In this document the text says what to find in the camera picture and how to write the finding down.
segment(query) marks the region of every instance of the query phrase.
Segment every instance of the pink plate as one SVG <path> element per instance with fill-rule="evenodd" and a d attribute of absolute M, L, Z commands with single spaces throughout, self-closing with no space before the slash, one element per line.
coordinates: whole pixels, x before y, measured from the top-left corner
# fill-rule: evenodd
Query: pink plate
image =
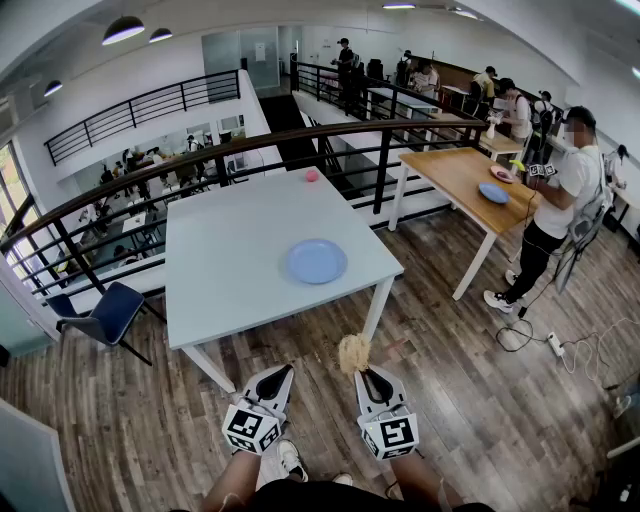
<path fill-rule="evenodd" d="M 500 181 L 504 181 L 505 183 L 513 183 L 514 181 L 511 173 L 500 165 L 493 165 L 489 170 L 491 171 L 491 174 L 493 174 L 493 177 Z"/>

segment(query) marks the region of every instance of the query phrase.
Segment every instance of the power strip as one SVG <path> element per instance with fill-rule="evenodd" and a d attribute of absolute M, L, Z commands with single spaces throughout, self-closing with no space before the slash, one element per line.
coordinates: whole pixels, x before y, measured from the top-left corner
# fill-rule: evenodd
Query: power strip
<path fill-rule="evenodd" d="M 564 349 L 560 346 L 560 340 L 556 336 L 555 332 L 550 332 L 549 336 L 547 336 L 547 341 L 549 345 L 551 345 L 551 349 L 553 353 L 558 357 L 562 357 L 564 355 Z"/>

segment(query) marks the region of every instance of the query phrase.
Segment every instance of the plate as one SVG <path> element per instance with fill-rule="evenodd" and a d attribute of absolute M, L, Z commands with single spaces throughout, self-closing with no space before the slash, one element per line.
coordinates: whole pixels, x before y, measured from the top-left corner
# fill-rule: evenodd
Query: plate
<path fill-rule="evenodd" d="M 303 240 L 287 253 L 287 270 L 303 283 L 329 283 L 340 277 L 346 268 L 347 255 L 329 240 Z"/>
<path fill-rule="evenodd" d="M 492 165 L 491 169 L 489 170 L 491 171 L 493 177 L 499 179 L 500 181 L 504 181 L 505 183 L 513 183 L 514 181 L 511 173 L 501 165 Z"/>
<path fill-rule="evenodd" d="M 480 189 L 480 193 L 489 201 L 493 201 L 498 204 L 505 204 L 509 202 L 509 194 L 495 183 L 480 183 L 478 188 Z"/>

